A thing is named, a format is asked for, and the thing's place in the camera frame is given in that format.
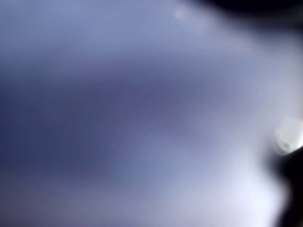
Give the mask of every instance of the white light spot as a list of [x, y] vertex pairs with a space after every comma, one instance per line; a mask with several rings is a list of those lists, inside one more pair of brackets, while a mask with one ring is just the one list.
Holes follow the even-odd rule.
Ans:
[[290, 154], [303, 146], [303, 120], [285, 119], [276, 133], [276, 140], [284, 154]]

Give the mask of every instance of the blurred object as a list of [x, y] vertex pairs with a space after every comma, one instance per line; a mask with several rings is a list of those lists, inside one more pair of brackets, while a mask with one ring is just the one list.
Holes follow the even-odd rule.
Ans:
[[277, 130], [276, 140], [283, 150], [282, 155], [290, 154], [303, 146], [303, 121], [300, 119], [285, 119]]
[[193, 0], [210, 4], [225, 13], [251, 18], [263, 23], [301, 26], [303, 24], [302, 0]]

